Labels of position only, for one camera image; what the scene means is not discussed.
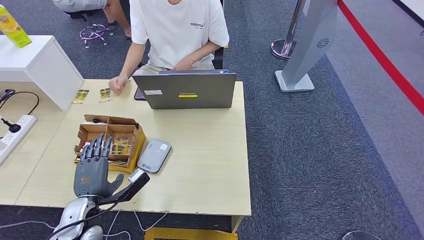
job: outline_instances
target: cardboard box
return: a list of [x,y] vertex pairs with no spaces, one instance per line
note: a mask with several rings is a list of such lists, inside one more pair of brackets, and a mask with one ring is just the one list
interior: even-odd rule
[[109,170],[132,173],[136,168],[137,161],[146,140],[146,135],[142,127],[132,118],[104,116],[104,115],[84,115],[85,121],[97,120],[100,124],[83,123],[79,125],[79,144],[75,145],[74,152],[76,158],[74,163],[79,162],[80,150],[91,140],[97,138],[100,133],[105,133],[103,140],[112,137],[112,148],[110,149],[108,160]]

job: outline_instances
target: robotic thumb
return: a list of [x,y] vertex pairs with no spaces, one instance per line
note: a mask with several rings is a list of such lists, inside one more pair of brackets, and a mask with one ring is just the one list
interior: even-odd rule
[[122,173],[118,174],[118,176],[116,176],[115,181],[113,182],[108,182],[107,183],[107,194],[106,194],[106,198],[112,196],[114,194],[114,192],[122,185],[122,183],[124,182],[124,175]]
[[116,176],[115,181],[112,182],[112,185],[115,187],[115,191],[122,185],[124,182],[124,175],[122,173]]

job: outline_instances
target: human hand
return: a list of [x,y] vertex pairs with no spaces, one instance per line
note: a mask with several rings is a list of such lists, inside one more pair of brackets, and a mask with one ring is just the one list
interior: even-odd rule
[[173,68],[174,71],[181,71],[181,70],[189,70],[192,68],[193,64],[196,62],[191,55],[187,55],[183,59],[181,59]]
[[115,94],[120,95],[122,92],[122,89],[124,89],[125,85],[127,85],[127,82],[128,82],[128,77],[124,74],[121,74],[109,80],[109,88]]

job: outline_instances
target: white cable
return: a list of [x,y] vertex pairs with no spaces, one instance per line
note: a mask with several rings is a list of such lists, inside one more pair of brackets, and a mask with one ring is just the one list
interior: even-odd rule
[[55,229],[56,228],[54,226],[50,226],[47,222],[43,222],[43,221],[23,221],[23,222],[8,224],[8,225],[2,225],[2,226],[0,226],[0,229],[10,228],[10,227],[14,227],[14,226],[22,225],[22,224],[44,224],[49,229]]
[[103,236],[107,238],[107,237],[118,236],[118,235],[121,235],[121,234],[128,234],[128,240],[131,240],[131,235],[127,231],[121,231],[121,232],[118,232],[118,233],[115,233],[115,234],[110,234],[110,235],[103,234]]
[[107,234],[106,234],[106,240],[108,240],[109,234],[111,233],[112,227],[114,226],[115,220],[117,219],[117,217],[118,217],[118,215],[119,215],[119,213],[120,213],[120,212],[121,212],[121,210],[119,210],[119,211],[116,213],[115,218],[113,219],[112,224],[111,224],[111,225],[110,225],[110,227],[109,227],[109,231],[107,231]]
[[138,225],[140,225],[141,230],[143,230],[143,232],[147,232],[149,229],[153,228],[157,223],[159,223],[159,221],[161,221],[168,213],[166,212],[161,218],[159,218],[159,220],[153,223],[153,225],[151,225],[146,230],[143,228],[142,223],[140,222],[139,216],[137,216],[137,213],[135,211],[134,211],[134,214],[135,214],[135,217],[137,218]]

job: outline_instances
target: white t-shirt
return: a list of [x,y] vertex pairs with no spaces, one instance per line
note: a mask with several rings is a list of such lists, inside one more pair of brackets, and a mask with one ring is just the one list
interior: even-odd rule
[[[131,35],[136,44],[150,40],[149,63],[172,69],[181,59],[208,41],[221,47],[229,43],[220,0],[129,0]],[[212,61],[210,54],[193,66]]]

